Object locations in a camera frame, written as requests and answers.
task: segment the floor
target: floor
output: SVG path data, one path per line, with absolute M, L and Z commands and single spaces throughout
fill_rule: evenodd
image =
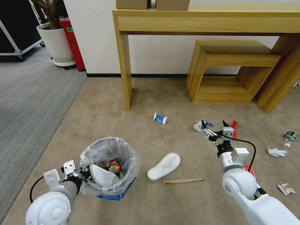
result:
M 29 190 L 45 172 L 80 153 L 97 139 L 115 136 L 128 141 L 142 160 L 139 176 L 121 202 L 78 194 L 70 224 L 247 224 L 241 209 L 222 189 L 217 150 L 193 129 L 204 119 L 222 128 L 222 120 L 238 121 L 237 136 L 253 142 L 257 182 L 300 218 L 300 142 L 288 155 L 275 158 L 267 147 L 283 149 L 288 130 L 299 133 L 300 90 L 291 90 L 271 114 L 255 103 L 193 104 L 185 79 L 133 78 L 130 111 L 124 111 L 120 78 L 89 78 L 55 133 L 41 160 L 21 191 L 3 225 L 21 224 L 30 205 Z M 168 116 L 166 125 L 154 113 Z M 251 146 L 233 142 L 233 147 Z M 148 180 L 146 172 L 167 153 L 181 156 L 181 165 L 162 180 L 203 178 L 203 182 L 164 185 Z M 297 194 L 285 196 L 278 184 L 290 183 Z M 34 189 L 36 199 L 48 190 L 43 181 Z
M 0 58 L 0 224 L 86 81 L 56 67 L 46 48 Z

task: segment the black cable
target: black cable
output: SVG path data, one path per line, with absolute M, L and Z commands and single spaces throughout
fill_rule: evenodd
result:
M 29 193 L 29 198 L 30 198 L 30 202 L 33 203 L 33 200 L 32 200 L 32 191 L 33 191 L 33 188 L 34 186 L 44 178 L 44 176 L 41 176 L 36 182 L 34 182 L 34 184 L 32 185 L 31 189 L 30 189 L 30 193 Z
M 251 162 L 250 162 L 250 164 L 249 164 L 249 168 L 248 168 L 248 172 L 250 172 L 250 169 L 251 169 L 251 167 L 252 167 L 252 164 L 253 164 L 253 161 L 254 161 L 254 158 L 255 158 L 255 154 L 256 154 L 256 147 L 255 147 L 255 145 L 252 144 L 252 143 L 249 142 L 249 141 L 245 141 L 245 140 L 241 140 L 241 139 L 235 139 L 235 138 L 232 138 L 232 137 L 228 137 L 228 136 L 226 136 L 226 135 L 224 135 L 224 134 L 221 134 L 221 135 L 222 135 L 223 137 L 226 137 L 226 138 L 230 139 L 230 140 L 240 141 L 240 142 L 245 142 L 245 143 L 248 143 L 248 144 L 250 144 L 250 145 L 253 146 L 253 148 L 254 148 L 254 153 L 253 153 L 252 160 L 251 160 Z

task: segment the blue and white box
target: blue and white box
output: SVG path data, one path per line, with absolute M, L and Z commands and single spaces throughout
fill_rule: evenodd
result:
M 155 113 L 153 119 L 154 119 L 155 121 L 157 121 L 157 122 L 159 122 L 159 123 L 165 125 L 165 124 L 166 124 L 166 121 L 167 121 L 167 119 L 168 119 L 168 117 L 164 117 L 164 116 L 161 116 L 161 115 Z

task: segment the white slipper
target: white slipper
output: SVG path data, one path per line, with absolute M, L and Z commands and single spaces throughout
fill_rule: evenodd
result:
M 156 166 L 147 171 L 147 177 L 151 181 L 159 180 L 176 170 L 180 162 L 181 159 L 177 153 L 169 153 Z
M 90 164 L 90 173 L 99 187 L 111 187 L 120 181 L 119 177 L 114 173 L 102 169 L 93 163 Z

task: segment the wooden cube shelf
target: wooden cube shelf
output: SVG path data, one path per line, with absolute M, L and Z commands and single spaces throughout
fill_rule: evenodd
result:
M 281 56 L 256 40 L 197 40 L 187 77 L 192 101 L 249 103 Z M 241 66 L 234 76 L 203 76 L 206 66 Z

